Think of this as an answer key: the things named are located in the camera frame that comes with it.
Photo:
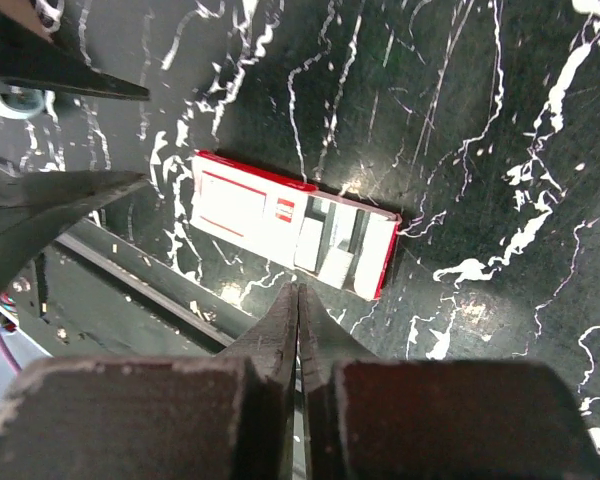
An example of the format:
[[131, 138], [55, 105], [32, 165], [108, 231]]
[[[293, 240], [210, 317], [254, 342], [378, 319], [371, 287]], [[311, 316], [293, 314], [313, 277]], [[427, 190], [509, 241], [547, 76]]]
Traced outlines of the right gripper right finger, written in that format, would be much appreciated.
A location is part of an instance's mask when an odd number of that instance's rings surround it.
[[548, 366], [376, 357], [298, 291], [311, 479], [600, 479], [576, 401]]

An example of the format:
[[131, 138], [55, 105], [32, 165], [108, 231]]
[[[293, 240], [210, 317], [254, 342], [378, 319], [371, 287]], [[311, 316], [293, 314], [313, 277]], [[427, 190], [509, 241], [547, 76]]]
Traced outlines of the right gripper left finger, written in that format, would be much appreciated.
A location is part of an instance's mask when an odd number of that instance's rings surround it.
[[0, 405], [0, 479], [288, 479], [298, 288], [206, 357], [49, 357]]

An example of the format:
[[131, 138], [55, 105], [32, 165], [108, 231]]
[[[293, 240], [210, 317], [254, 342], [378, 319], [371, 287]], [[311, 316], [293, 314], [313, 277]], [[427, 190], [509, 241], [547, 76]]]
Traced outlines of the light blue stapler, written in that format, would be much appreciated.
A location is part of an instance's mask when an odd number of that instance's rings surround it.
[[27, 120], [45, 109], [45, 94], [41, 90], [8, 85], [0, 81], [0, 117]]

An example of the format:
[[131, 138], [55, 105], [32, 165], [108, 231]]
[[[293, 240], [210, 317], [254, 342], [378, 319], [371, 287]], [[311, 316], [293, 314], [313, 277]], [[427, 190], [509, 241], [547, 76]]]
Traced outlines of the red white staple box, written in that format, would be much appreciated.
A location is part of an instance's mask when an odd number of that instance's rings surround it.
[[400, 215], [208, 151], [191, 166], [194, 227], [367, 301], [380, 297]]

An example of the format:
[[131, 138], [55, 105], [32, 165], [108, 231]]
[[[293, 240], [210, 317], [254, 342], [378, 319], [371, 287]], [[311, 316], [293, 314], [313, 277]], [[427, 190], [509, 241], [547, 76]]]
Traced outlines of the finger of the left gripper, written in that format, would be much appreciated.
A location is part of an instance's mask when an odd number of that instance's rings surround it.
[[134, 192], [129, 171], [0, 172], [0, 294], [36, 254], [93, 210]]
[[147, 101], [148, 89], [100, 73], [55, 46], [34, 10], [18, 1], [0, 9], [0, 80], [19, 87]]

